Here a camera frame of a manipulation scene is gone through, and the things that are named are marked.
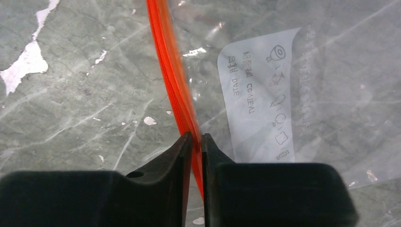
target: hole in plastic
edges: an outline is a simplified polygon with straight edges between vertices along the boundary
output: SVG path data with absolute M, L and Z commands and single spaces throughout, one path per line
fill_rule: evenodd
M 134 172 L 130 172 L 128 175 L 127 175 L 127 177 L 128 178 L 138 178 L 138 177 L 141 177 L 141 176 L 143 176 L 143 175 L 145 175 L 143 172 L 141 172 L 141 171 L 134 171 Z

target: food icon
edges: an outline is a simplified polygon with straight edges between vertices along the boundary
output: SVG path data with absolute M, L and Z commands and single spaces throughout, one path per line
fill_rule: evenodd
M 283 145 L 283 143 L 288 140 L 288 136 L 283 131 L 279 135 L 275 136 L 275 138 L 276 142 L 280 145 Z
M 284 123 L 285 120 L 286 120 L 286 115 L 283 114 L 283 113 L 279 113 L 279 114 L 276 116 L 276 122 L 273 123 L 273 127 L 276 127 L 276 123 L 277 123 L 277 124 L 282 124 L 282 123 Z
M 277 106 L 278 104 L 283 103 L 286 100 L 285 95 L 279 95 L 270 105 L 270 107 Z
M 269 81 L 269 86 L 279 85 L 281 78 L 284 78 L 283 73 L 281 73 L 280 75 L 277 75 L 277 73 L 274 74 L 273 77 L 271 77 L 271 79 Z
M 277 45 L 271 50 L 270 52 L 270 57 L 267 57 L 266 60 L 267 62 L 273 61 L 279 61 L 281 59 L 284 59 L 286 57 L 286 51 L 284 48 L 280 45 Z

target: plastic bag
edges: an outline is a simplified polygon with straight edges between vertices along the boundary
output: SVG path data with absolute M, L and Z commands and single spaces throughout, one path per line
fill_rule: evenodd
M 181 132 L 199 142 L 199 124 L 236 162 L 327 163 L 350 188 L 401 175 L 399 1 L 148 0 L 148 10 Z

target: black plastic part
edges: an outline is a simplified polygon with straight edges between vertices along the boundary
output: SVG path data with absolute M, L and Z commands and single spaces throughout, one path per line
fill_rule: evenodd
M 0 226 L 183 227 L 192 135 L 124 177 L 111 171 L 15 172 L 0 181 Z
M 236 164 L 202 137 L 206 227 L 353 227 L 358 214 L 324 164 Z

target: printed label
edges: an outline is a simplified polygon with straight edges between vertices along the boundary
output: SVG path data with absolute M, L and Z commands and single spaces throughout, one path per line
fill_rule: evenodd
M 218 56 L 236 162 L 294 162 L 289 76 L 300 29 L 235 42 Z

